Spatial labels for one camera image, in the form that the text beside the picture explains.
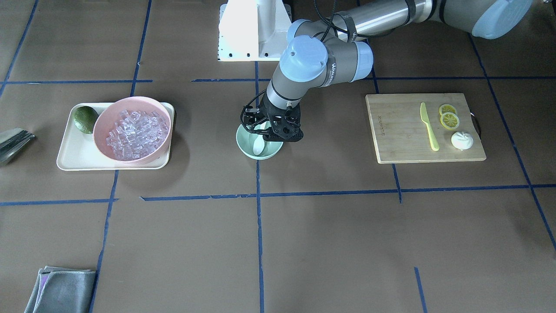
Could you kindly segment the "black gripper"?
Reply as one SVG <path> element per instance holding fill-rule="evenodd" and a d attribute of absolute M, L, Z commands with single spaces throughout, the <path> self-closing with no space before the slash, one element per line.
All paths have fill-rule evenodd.
<path fill-rule="evenodd" d="M 263 99 L 259 108 L 270 122 L 270 126 L 262 131 L 264 140 L 297 142 L 303 138 L 300 105 L 284 110 L 274 106 L 268 99 Z"/>

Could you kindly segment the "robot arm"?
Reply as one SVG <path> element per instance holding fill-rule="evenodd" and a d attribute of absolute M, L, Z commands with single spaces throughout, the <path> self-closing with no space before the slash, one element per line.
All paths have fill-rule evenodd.
<path fill-rule="evenodd" d="M 499 38 L 531 5 L 530 0 L 374 0 L 329 18 L 296 20 L 268 87 L 259 93 L 258 108 L 244 106 L 242 126 L 266 141 L 299 141 L 300 101 L 309 89 L 352 83 L 370 74 L 374 55 L 367 38 L 426 20 L 475 37 Z"/>

